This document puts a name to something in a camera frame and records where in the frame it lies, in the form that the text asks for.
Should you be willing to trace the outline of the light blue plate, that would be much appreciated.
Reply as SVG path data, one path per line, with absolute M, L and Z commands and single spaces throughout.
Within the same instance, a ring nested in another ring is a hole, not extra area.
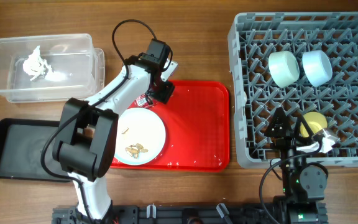
M 141 153 L 138 159 L 130 157 L 124 149 L 122 130 L 129 128 L 133 143 L 140 143 L 149 151 Z M 119 117 L 114 158 L 119 162 L 139 166 L 155 159 L 162 151 L 166 140 L 166 128 L 160 117 L 145 108 L 130 108 Z

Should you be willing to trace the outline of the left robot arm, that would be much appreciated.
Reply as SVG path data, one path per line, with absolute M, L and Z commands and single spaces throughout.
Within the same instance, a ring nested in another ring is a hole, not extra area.
M 52 148 L 52 157 L 73 181 L 78 205 L 70 212 L 76 223 L 112 223 L 112 200 L 104 178 L 112 163 L 120 115 L 141 95 L 167 103 L 175 89 L 168 81 L 176 64 L 173 51 L 153 38 L 146 52 L 123 61 L 121 74 L 97 94 L 69 99 L 58 129 L 43 148 Z

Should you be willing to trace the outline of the peanut shell scraps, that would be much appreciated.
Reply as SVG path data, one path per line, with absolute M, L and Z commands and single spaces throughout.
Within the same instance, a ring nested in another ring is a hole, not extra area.
M 133 143 L 132 133 L 129 128 L 123 129 L 121 135 L 124 143 L 125 152 L 130 157 L 138 159 L 141 153 L 146 153 L 149 151 L 140 143 Z

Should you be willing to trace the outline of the grey dishwasher rack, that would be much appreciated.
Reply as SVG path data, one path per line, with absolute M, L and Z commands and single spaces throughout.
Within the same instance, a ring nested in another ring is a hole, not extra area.
M 241 167 L 264 169 L 277 157 L 264 131 L 280 107 L 291 124 L 302 114 L 323 114 L 339 137 L 334 149 L 315 156 L 315 162 L 358 167 L 358 12 L 243 12 L 235 16 L 227 42 Z M 288 51 L 301 60 L 314 50 L 329 57 L 330 81 L 314 87 L 301 73 L 285 88 L 274 83 L 270 54 Z

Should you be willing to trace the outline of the black plastic tray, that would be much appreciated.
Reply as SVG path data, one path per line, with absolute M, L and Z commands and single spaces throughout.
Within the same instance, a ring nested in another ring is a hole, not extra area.
M 68 182 L 41 166 L 42 149 L 58 121 L 4 118 L 0 120 L 0 179 Z

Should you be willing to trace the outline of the white tissue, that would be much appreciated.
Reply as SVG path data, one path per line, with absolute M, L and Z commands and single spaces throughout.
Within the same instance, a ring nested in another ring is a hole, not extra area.
M 40 56 L 40 46 L 36 46 L 33 52 L 24 60 L 23 71 L 30 76 L 30 81 L 35 81 L 40 77 L 54 74 L 53 68 L 46 59 Z

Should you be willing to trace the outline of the red serving tray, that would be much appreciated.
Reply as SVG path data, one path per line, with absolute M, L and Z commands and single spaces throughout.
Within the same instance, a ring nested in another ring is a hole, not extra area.
M 230 157 L 229 92 L 216 81 L 175 80 L 167 104 L 150 110 L 163 121 L 167 138 L 155 159 L 137 169 L 219 172 Z

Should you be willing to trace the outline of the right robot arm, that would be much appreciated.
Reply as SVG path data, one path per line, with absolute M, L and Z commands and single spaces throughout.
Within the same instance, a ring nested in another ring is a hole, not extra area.
M 323 135 L 313 134 L 302 116 L 292 129 L 281 107 L 275 110 L 265 135 L 273 139 L 272 147 L 280 151 L 280 160 L 265 171 L 259 185 L 260 204 L 270 222 L 327 223 L 326 207 L 321 201 L 328 183 L 328 170 L 317 162 L 306 161 L 307 156 L 321 150 Z M 277 166 L 282 170 L 284 195 L 274 197 L 269 210 L 264 204 L 263 186 L 265 178 Z

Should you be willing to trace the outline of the red snack wrapper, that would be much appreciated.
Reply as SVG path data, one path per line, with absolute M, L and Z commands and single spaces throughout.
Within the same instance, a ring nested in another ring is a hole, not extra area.
M 149 109 L 154 106 L 153 100 L 146 94 L 140 95 L 135 99 L 134 104 L 139 108 Z

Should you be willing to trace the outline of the mint green bowl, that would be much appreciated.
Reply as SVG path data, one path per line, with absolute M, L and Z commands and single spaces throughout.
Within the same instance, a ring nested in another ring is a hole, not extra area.
M 299 64 L 289 51 L 271 53 L 268 57 L 268 69 L 273 81 L 280 88 L 295 83 L 300 77 Z

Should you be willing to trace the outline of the yellow cup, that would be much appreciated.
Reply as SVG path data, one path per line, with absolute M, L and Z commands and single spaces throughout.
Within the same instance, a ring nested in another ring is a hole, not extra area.
M 316 134 L 321 129 L 328 127 L 328 122 L 326 120 L 326 117 L 319 112 L 312 111 L 306 113 L 304 114 L 303 118 L 306 121 L 309 128 L 311 129 L 311 131 L 313 132 L 313 134 Z M 309 133 L 302 122 L 300 125 L 300 134 L 304 138 L 309 137 Z

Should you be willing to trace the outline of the light blue bowl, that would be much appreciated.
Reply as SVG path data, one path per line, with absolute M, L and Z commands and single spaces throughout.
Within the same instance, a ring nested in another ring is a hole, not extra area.
M 329 57 L 322 50 L 305 52 L 302 55 L 303 70 L 312 86 L 321 86 L 333 76 L 333 68 Z

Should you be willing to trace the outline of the clear plastic bin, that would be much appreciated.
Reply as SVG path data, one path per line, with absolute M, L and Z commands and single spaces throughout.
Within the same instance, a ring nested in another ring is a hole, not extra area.
M 38 45 L 54 74 L 31 82 L 22 65 Z M 103 86 L 104 52 L 89 34 L 0 39 L 0 95 L 11 103 L 85 99 Z

